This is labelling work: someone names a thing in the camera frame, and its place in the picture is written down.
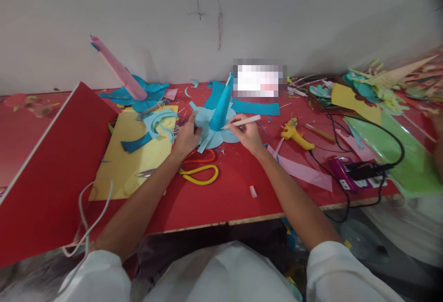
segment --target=white wall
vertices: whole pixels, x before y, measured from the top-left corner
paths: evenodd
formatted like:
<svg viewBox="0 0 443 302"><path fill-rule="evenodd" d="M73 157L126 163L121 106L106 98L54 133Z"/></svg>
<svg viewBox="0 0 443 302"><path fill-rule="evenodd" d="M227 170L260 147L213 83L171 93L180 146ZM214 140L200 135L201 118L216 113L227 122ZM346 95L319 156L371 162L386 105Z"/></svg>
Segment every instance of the white wall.
<svg viewBox="0 0 443 302"><path fill-rule="evenodd" d="M409 59L443 43L438 0L0 0L0 94L119 82L98 36L148 81L223 79L234 58L278 58L290 75Z"/></svg>

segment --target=black cable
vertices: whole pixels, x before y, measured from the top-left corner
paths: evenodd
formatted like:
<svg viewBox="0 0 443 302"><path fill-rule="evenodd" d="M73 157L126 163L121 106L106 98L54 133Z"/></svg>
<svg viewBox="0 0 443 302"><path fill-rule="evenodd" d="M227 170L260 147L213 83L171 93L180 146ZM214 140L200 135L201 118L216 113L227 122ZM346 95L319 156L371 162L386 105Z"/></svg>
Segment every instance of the black cable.
<svg viewBox="0 0 443 302"><path fill-rule="evenodd" d="M335 131L335 123L337 123L344 131L346 131L348 133L348 135L352 136L351 131L348 131L345 127L343 127L343 125L341 125L339 122L335 121L334 118L332 116L330 116L330 113L326 114L326 117L329 118L332 122L332 130L334 131L334 137L335 137L335 142L337 143L338 147L340 148L340 150L342 150L343 152L349 153L352 152L351 150L345 150L341 145L340 142L338 141L338 137L337 137L337 131Z"/></svg>
<svg viewBox="0 0 443 302"><path fill-rule="evenodd" d="M389 163L388 165L390 165L390 166L392 166L392 168L394 167L394 166L396 166L396 165L398 165L400 162L402 162L403 161L403 159L405 158L405 147L403 146L403 144L401 143L401 141L391 132L391 131L389 131L389 130L386 130L384 127L382 127L382 126L380 126L380 125L378 125L378 124L376 124L376 123L374 123L374 122L371 122L371 121L368 121L368 120L364 120L364 119L361 119L361 118L359 118L359 117L355 117L355 116L350 116L350 115L344 115L344 114L331 114L331 113L327 113L326 114L326 116L344 116L344 117L349 117L349 118L352 118L352 119L355 119L355 120L359 120L359 121L363 121L363 122L366 122L366 123L369 123L369 124L372 124L373 126L376 126L377 128L379 128L379 129L382 129L383 131L385 131L389 136L391 136L392 138L394 138L394 140L398 143L398 145L400 146L400 151L401 151L401 153L400 153L400 158L396 161L396 162L394 162L394 163Z"/></svg>
<svg viewBox="0 0 443 302"><path fill-rule="evenodd" d="M374 125L374 126L376 126L376 127L378 127L378 128L380 128L380 129L382 129L383 131L385 131L388 135L390 135L392 138L394 138L394 140L398 143L398 145L400 146L400 151L401 151L401 153L400 153L400 158L396 161L396 162L394 162L394 163L389 163L389 164L383 164L383 165L381 165L381 164L379 164L379 163L373 163L373 162L370 162L370 161L362 161L362 162L360 162L360 165L363 165L363 164L365 164L365 163L369 163L369 164L371 164L371 165L376 165L377 167L378 167L378 172L381 174L381 176L382 176L382 180L381 180L381 182L380 182L380 185L379 185L379 187L378 187L378 199L377 199L377 201L375 202L375 203L372 203L372 204L367 204L367 205L357 205L357 206L351 206L351 199L350 199L350 197L349 197L349 194L347 193L347 191L343 188L343 186L341 185L341 183L340 183L340 181L325 167L325 166L323 166L316 158L315 158L315 156L314 156L314 153L312 152L312 150L309 150L308 152L309 152L309 154L311 155L311 157L315 160L315 162L316 163L318 163L319 165L320 165L320 167L322 167L326 172L328 172L328 174L329 175L331 175L331 177L336 181L336 183L338 184L338 186L340 187L340 189L343 191L343 193L345 194L345 196L346 196L346 212L345 212L345 215L344 215L344 217L343 217L343 219L342 220L335 220L335 219L333 219L333 218L331 218L329 215L327 215L326 213L325 213L325 215L329 218L329 219L331 219L332 221L335 221L335 222L337 222L337 223L342 223L342 222L345 222L346 221L346 219L347 219L347 216L348 216L348 214L349 214L349 210L351 209L351 208L361 208L361 207L369 207L369 206L374 206L374 205L377 205L377 204L379 204L381 201L382 201L382 188L383 188L383 184L386 182L386 170L388 170L388 169L391 169L391 168L393 168L394 166L396 166L396 165L398 165L403 159L404 159L404 157L405 157L405 148L404 148L404 146L403 146L403 144L401 143L401 141L392 133L392 132L390 132L390 131L388 131L388 130L386 130L384 127L381 127L380 125L378 125L378 124L375 124L375 123L373 123L373 122L371 122L371 121L367 121L367 120L363 120L363 119L361 119L361 118L358 118L358 117L355 117L355 116L349 116L349 115L344 115L344 114L331 114L331 113L327 113L326 114L326 116L332 121L332 127L333 127L333 131L334 131L334 136L335 136L335 140L336 140L336 142L337 142L337 145L340 147L340 149L341 150L343 150L343 151L345 151L345 152L351 152L351 151L347 151L347 150L344 150L341 146L340 146L340 143L339 143L339 141L338 141L338 138L337 138L337 132L335 131L335 123L337 123L343 130L345 130L346 132L348 132L347 131L347 129L346 128L344 128L340 123L338 123L338 122L336 122L335 120L334 120L334 118L332 117L333 115L336 115L336 116L344 116L344 117L350 117L350 118L353 118L353 119L356 119L356 120L360 120L360 121L363 121L363 122L366 122L366 123L369 123L369 124L372 124L372 125Z"/></svg>
<svg viewBox="0 0 443 302"><path fill-rule="evenodd" d="M320 165L320 167L322 167L324 170L326 170L326 171L328 172L329 175L332 176L332 178L337 182L338 186L340 187L340 189L343 191L343 193L344 193L345 196L346 196L346 212L345 212L345 216L343 217L342 220L335 220L335 219L331 218L329 215L327 215L326 213L325 213L325 216L327 216L329 219L331 219L332 221L335 221L335 222L337 222L337 223L345 222L346 219L347 219L347 215L348 215L348 213L349 213L349 209L351 208L351 199L349 198L348 193L346 192L345 189L343 189L343 186L341 185L340 181L335 177L335 175L332 174L332 173L331 173L331 172L330 172L325 166L323 166L323 165L317 160L317 158L315 158L314 154L312 153L312 150L309 150L308 152L309 152L309 154L311 155L311 157L314 158L315 162L318 163L318 164Z"/></svg>

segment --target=yellow scissors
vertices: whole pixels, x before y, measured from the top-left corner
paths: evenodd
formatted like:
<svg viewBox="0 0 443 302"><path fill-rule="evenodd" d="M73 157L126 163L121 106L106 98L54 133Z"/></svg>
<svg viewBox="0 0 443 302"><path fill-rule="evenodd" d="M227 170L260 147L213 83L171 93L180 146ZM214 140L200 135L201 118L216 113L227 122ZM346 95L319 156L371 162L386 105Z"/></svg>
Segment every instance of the yellow scissors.
<svg viewBox="0 0 443 302"><path fill-rule="evenodd" d="M211 149L207 149L207 150L211 153L211 157L210 158L208 158L208 159L193 159L193 158L190 158L197 151L197 149L195 149L186 157L186 159L182 163L182 166L185 163L209 163L209 162L215 161L216 160L216 153L214 152L214 150L211 150ZM212 176L207 181L199 181L199 180L196 180L196 179L194 179L193 177L190 176L192 174L195 174L195 173L201 172L203 170L207 170L207 169L214 169L215 170L214 176ZM155 169L149 169L149 170L142 171L142 172L139 173L140 174L139 177L149 177L149 176L151 176L151 174L152 174L152 172L154 170ZM218 176L218 167L215 166L215 165L206 165L206 166L198 167L198 168L195 168L193 170L188 170L188 171L183 170L180 167L179 174L183 175L183 177L185 179L187 179L189 182L192 182L194 184L197 184L197 185L208 185L208 184L211 184L212 182L214 182L216 180L216 178Z"/></svg>

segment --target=hand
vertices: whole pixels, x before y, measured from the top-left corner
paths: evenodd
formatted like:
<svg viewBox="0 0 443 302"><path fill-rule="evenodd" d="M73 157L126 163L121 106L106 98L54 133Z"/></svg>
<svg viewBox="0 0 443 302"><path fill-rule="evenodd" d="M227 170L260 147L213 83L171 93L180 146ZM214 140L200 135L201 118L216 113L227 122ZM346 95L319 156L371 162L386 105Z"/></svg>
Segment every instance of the hand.
<svg viewBox="0 0 443 302"><path fill-rule="evenodd" d="M443 136L443 113L439 111L438 114L430 114L430 117L437 135L439 137L440 135Z"/></svg>
<svg viewBox="0 0 443 302"><path fill-rule="evenodd" d="M188 154L197 147L200 140L202 128L197 128L197 125L195 124L195 116L197 113L198 110L194 110L189 117L188 122L181 126L177 133L177 139L172 154L176 155L181 161L183 161Z"/></svg>
<svg viewBox="0 0 443 302"><path fill-rule="evenodd" d="M234 116L229 123L233 123L236 121L247 119L248 117L245 114L238 114ZM257 155L261 153L263 150L266 150L263 146L262 139L258 133L258 127L256 122L251 122L242 125L242 128L239 129L235 125L229 124L229 130L240 139L240 142L246 147L249 152L253 155Z"/></svg>

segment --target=yellow glue gun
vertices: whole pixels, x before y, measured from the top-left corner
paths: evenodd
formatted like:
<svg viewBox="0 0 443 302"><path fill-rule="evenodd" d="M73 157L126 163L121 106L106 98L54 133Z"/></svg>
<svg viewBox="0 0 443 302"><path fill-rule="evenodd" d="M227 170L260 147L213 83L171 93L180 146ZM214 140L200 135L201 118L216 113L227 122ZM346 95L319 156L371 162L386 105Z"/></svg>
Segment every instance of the yellow glue gun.
<svg viewBox="0 0 443 302"><path fill-rule="evenodd" d="M297 118L294 117L286 123L286 125L281 133L281 136L285 140L292 139L298 145L303 147L306 151L312 150L315 147L315 145L304 140L303 137L296 130L296 128L295 128L296 126L297 126Z"/></svg>

